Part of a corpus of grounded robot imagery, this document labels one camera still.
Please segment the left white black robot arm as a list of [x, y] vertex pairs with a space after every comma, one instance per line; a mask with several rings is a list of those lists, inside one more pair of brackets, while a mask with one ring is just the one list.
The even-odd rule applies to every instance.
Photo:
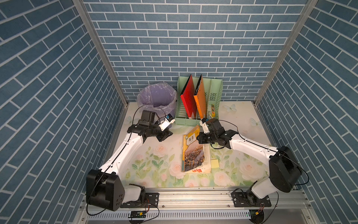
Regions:
[[155, 112], [144, 110], [138, 123], [131, 125], [127, 135], [113, 155], [99, 169], [86, 176], [86, 202], [105, 210], [116, 211], [123, 203], [146, 203], [145, 188], [122, 183], [125, 166], [148, 137], [162, 142], [172, 135], [169, 127], [175, 119], [168, 114], [155, 121]]

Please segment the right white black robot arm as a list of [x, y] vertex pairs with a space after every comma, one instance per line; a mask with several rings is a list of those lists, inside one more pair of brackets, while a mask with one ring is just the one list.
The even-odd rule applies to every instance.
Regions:
[[238, 131], [225, 130], [215, 118], [201, 120], [200, 126], [203, 129], [197, 137], [200, 144], [217, 143], [222, 148], [243, 152], [268, 166], [268, 176], [252, 184], [246, 191], [250, 204], [276, 191], [289, 193], [302, 175], [303, 168], [288, 147], [269, 147], [254, 142], [241, 136]]

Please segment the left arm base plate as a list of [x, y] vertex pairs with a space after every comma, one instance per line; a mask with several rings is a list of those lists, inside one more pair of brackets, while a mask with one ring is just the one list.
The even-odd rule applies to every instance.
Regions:
[[146, 193], [144, 199], [121, 204], [120, 208], [154, 208], [158, 206], [159, 193]]

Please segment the English textbook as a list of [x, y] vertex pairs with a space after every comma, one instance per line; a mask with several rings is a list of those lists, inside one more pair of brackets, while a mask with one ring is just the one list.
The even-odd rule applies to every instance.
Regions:
[[200, 144], [197, 137], [200, 127], [197, 125], [188, 134], [183, 135], [182, 172], [207, 174], [211, 172], [210, 145]]

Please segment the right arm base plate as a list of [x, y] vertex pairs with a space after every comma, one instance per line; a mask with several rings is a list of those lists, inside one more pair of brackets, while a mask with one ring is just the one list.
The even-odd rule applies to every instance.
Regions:
[[253, 198], [253, 197], [247, 197], [246, 192], [241, 192], [241, 191], [233, 191], [231, 193], [231, 197], [234, 203], [234, 207], [238, 208], [238, 207], [257, 207], [257, 208], [262, 208], [262, 207], [271, 207], [271, 200], [269, 198], [269, 196], [266, 196], [263, 199], [257, 199], [257, 198]]

